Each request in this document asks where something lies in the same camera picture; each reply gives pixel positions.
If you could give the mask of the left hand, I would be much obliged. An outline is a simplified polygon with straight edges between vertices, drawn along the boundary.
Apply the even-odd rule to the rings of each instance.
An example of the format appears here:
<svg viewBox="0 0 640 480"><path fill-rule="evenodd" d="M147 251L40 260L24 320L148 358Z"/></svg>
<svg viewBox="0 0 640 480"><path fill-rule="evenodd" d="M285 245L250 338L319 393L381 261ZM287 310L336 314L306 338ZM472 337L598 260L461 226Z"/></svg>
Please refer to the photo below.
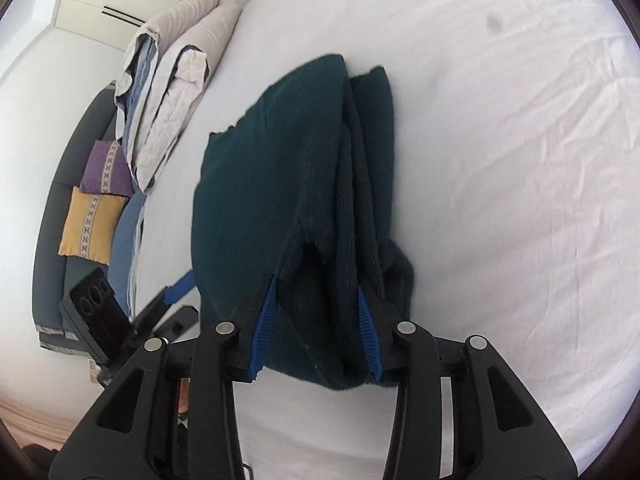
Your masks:
<svg viewBox="0 0 640 480"><path fill-rule="evenodd" d="M178 415L181 417L186 416L190 410L190 385L190 378L180 379L178 394Z"/></svg>

